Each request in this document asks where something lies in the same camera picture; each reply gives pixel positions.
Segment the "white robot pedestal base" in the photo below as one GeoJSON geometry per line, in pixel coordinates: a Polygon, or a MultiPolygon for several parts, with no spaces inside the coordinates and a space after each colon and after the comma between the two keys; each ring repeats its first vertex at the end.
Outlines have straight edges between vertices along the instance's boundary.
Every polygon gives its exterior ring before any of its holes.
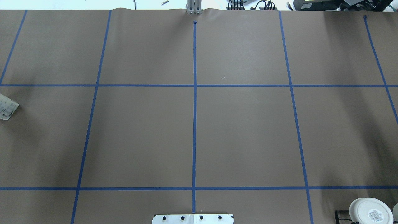
{"type": "Polygon", "coordinates": [[[158,214],[152,224],[233,224],[232,214],[158,214]]]}

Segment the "blue white milk carton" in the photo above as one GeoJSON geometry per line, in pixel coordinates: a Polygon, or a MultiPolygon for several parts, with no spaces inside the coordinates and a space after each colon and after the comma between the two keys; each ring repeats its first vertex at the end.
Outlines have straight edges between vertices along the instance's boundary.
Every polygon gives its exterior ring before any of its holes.
{"type": "Polygon", "coordinates": [[[19,106],[16,101],[0,94],[0,119],[8,121],[19,106]]]}

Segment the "aluminium frame post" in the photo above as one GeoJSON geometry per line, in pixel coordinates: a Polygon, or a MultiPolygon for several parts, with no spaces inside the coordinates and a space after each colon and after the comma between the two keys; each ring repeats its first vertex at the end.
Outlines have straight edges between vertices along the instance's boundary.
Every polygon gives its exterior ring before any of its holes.
{"type": "Polygon", "coordinates": [[[202,0],[188,0],[186,4],[187,13],[190,15],[200,15],[203,13],[202,0]]]}

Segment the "white mug on rack right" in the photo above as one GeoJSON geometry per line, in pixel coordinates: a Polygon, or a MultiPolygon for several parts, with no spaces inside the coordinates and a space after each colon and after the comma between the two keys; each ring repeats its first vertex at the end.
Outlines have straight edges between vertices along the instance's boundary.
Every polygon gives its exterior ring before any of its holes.
{"type": "Polygon", "coordinates": [[[353,222],[359,224],[393,224],[392,210],[376,198],[358,198],[349,207],[353,222]]]}

